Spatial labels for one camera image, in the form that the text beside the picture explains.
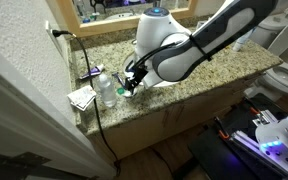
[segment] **bathroom vanity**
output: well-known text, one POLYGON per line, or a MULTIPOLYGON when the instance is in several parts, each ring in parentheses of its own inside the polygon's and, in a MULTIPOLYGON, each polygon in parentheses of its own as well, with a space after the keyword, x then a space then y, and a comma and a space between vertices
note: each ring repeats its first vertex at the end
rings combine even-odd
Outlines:
MULTIPOLYGON (((124 77, 122 66, 134 52, 133 40, 102 42, 93 47, 91 40, 84 40, 90 47, 87 52, 91 66, 104 64, 103 73, 111 75, 119 72, 124 77)), ((203 62, 186 80, 175 85, 151 89, 139 86, 137 95, 132 98, 118 95, 113 108, 105 107, 99 95, 97 99, 104 134, 118 158, 224 114, 243 98, 243 91, 265 70, 282 63, 279 57, 252 41, 248 41, 239 52, 231 48, 224 48, 212 57, 212 61, 203 62)), ((71 51, 70 68, 72 90, 88 84, 88 81, 75 80, 86 72, 81 50, 71 51)), ((114 81, 116 89, 121 87, 114 81)), ((94 88, 99 92, 96 82, 94 88)), ((93 105, 85 112, 76 110, 76 121, 98 153, 112 163, 114 157, 101 138, 93 105)))

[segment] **cabinet door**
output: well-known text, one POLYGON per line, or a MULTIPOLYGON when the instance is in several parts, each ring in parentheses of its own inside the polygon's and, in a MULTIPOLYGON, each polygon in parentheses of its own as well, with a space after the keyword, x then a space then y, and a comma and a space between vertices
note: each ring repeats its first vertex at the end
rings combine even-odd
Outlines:
POLYGON ((216 112, 236 104, 242 97, 243 90, 232 92, 230 88, 219 88, 187 100, 173 110, 167 133, 175 135, 209 120, 216 116, 216 112))
POLYGON ((167 111, 162 110, 105 130, 104 134, 111 148, 121 159, 163 140, 163 129, 167 125, 167 117, 167 111))

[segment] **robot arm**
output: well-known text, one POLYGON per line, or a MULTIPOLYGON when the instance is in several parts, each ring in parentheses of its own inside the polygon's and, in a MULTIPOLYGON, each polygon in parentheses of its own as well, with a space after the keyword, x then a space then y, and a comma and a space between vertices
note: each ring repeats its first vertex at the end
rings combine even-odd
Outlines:
POLYGON ((186 79, 196 66, 206 59, 211 60, 213 54, 258 25, 276 4, 277 0, 227 0, 192 34, 166 9, 146 10, 139 22, 135 49, 141 63, 133 67, 134 75, 126 80, 126 88, 134 88, 139 81, 150 88, 163 80, 177 82, 186 79), (156 50, 163 45, 169 46, 156 50), (143 59, 150 53, 154 55, 143 59))

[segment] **toilet tank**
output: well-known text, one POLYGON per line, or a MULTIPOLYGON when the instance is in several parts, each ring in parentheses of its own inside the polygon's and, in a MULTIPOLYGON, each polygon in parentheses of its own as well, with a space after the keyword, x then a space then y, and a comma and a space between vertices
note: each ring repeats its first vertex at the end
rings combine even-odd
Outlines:
POLYGON ((267 49, 287 25, 285 14, 268 16, 256 27, 250 39, 267 49))

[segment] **wooden cabinet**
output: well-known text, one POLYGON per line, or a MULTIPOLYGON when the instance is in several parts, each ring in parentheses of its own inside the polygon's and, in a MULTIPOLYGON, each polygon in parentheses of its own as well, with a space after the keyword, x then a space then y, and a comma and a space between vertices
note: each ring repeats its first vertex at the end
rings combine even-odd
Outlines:
MULTIPOLYGON (((163 129, 167 126, 170 110, 158 111, 129 123, 105 130, 104 134, 111 148, 114 149, 119 159, 133 154, 163 139, 163 129)), ((101 146, 101 150, 107 151, 105 144, 99 135, 89 137, 93 144, 101 146)), ((106 152, 111 159, 114 156, 106 152)))
MULTIPOLYGON (((113 127, 104 132, 106 139, 118 158, 124 158, 227 110, 243 98, 243 91, 254 80, 235 81, 159 112, 113 127)), ((103 151, 102 154, 108 161, 113 162, 114 157, 99 135, 91 135, 89 139, 97 146, 97 149, 100 149, 99 151, 103 151)))

